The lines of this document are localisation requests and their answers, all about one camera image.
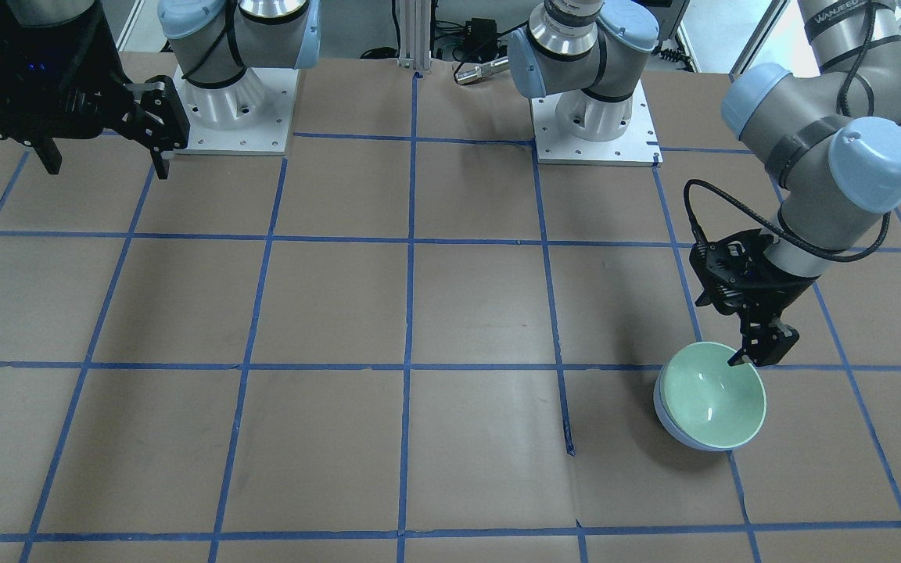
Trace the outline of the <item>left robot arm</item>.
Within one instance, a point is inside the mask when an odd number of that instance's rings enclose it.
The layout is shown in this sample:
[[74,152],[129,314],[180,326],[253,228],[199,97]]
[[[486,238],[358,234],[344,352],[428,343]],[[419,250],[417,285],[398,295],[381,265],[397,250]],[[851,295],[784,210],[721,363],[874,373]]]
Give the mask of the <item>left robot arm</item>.
[[[737,316],[726,366],[773,366],[799,341],[781,314],[832,263],[865,259],[901,203],[901,37],[891,1],[802,1],[820,73],[776,63],[739,76],[723,122],[787,190],[761,217],[701,179],[684,188],[699,307]],[[512,81],[526,99],[558,94],[562,129],[587,142],[623,133],[660,25],[634,1],[544,1],[508,35]]]

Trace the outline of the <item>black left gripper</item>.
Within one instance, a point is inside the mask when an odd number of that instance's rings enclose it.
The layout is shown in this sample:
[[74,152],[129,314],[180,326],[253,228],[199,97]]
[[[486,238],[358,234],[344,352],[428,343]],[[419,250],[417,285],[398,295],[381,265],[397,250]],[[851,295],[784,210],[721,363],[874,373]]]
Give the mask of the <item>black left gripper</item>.
[[780,270],[765,256],[769,246],[771,235],[748,229],[715,242],[699,238],[689,252],[689,264],[702,285],[695,306],[740,316],[741,346],[729,366],[776,366],[800,339],[798,329],[780,316],[815,278]]

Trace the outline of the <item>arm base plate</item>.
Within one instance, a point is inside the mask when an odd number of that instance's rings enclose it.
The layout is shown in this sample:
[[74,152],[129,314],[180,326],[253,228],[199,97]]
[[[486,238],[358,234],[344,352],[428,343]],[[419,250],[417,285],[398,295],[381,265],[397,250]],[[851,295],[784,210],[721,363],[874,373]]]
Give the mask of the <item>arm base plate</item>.
[[186,156],[285,156],[301,72],[250,68],[235,84],[205,89],[182,78],[173,82],[190,122]]
[[540,164],[654,167],[664,161],[641,80],[623,101],[572,91],[530,99],[530,114]]

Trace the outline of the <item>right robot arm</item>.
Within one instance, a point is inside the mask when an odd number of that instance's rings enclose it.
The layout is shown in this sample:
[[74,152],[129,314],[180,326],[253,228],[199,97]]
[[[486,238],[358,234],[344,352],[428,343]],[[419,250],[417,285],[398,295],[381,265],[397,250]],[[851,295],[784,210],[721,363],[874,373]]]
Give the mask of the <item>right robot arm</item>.
[[104,131],[150,153],[158,178],[191,126],[230,129],[264,109],[258,68],[318,61],[316,1],[161,1],[162,32],[182,84],[125,73],[100,1],[0,1],[0,140],[32,150],[48,174],[58,138]]

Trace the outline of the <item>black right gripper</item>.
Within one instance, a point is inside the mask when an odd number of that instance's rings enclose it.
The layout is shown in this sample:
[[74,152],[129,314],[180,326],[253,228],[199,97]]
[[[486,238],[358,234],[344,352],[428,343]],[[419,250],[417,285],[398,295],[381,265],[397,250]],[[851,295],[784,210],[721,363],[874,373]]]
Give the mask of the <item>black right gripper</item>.
[[190,122],[171,76],[131,83],[99,1],[0,1],[0,139],[32,145],[47,174],[54,138],[115,131],[149,150],[168,179]]

